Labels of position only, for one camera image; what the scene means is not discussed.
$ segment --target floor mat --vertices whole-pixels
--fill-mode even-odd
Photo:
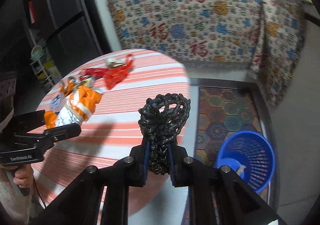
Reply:
[[[223,142],[241,130],[261,133],[260,120],[249,90],[200,87],[194,157],[212,166]],[[268,188],[260,194],[268,202]],[[189,225],[187,199],[181,225]]]

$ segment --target round table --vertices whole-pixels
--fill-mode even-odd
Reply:
[[[64,79],[78,76],[79,71],[85,68],[105,67],[108,57],[125,58],[127,54],[133,54],[134,64],[122,82],[107,90],[103,79],[95,81],[94,87],[103,91],[102,99],[96,105],[95,113],[81,125],[80,136],[56,143],[45,153],[43,162],[32,164],[46,204],[52,202],[87,166],[111,166],[128,156],[133,146],[141,144],[138,109],[145,105],[147,98],[166,93],[182,93],[189,98],[184,66],[166,55],[149,50],[123,50],[100,56],[78,67]],[[43,98],[38,110],[49,110],[50,102],[58,92],[57,84]],[[45,129],[42,126],[33,132],[42,133]],[[177,138],[178,143],[182,142],[183,132],[184,129]],[[168,177],[149,172],[145,187],[130,188],[129,215],[153,199]]]

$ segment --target refrigerator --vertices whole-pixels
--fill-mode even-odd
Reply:
[[[46,47],[63,76],[111,52],[94,0],[23,0],[31,40]]]

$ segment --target cable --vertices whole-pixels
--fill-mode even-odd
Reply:
[[[150,141],[149,170],[155,174],[169,173],[167,160],[168,143],[177,145],[177,135],[185,125],[190,112],[190,99],[182,94],[158,94],[155,99],[148,98],[146,105],[139,109],[138,124],[143,137]]]
[[[47,206],[45,205],[44,200],[43,200],[42,197],[41,197],[41,194],[39,193],[39,190],[38,190],[38,187],[37,187],[37,184],[36,184],[36,180],[35,180],[34,178],[33,178],[33,183],[35,184],[35,188],[36,188],[36,190],[37,190],[37,192],[38,192],[38,195],[39,195],[39,197],[40,197],[40,200],[41,200],[42,203],[43,203],[44,208],[47,208]]]

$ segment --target screw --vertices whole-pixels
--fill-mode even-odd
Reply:
[[[130,163],[133,162],[133,157],[128,156],[128,157],[125,157],[123,160],[124,160],[124,162],[126,162],[127,164],[130,164]]]
[[[88,172],[88,173],[94,173],[95,171],[97,171],[97,167],[95,167],[95,166],[88,166],[87,168],[86,168],[86,171]]]
[[[187,163],[187,164],[191,164],[191,163],[193,162],[193,158],[192,158],[192,157],[185,157],[185,158],[183,159],[183,161],[184,161],[185,163]]]
[[[230,169],[229,166],[222,166],[222,167],[221,167],[221,171],[222,171],[222,172],[227,173],[227,172],[230,172],[230,170],[231,170],[231,169]]]

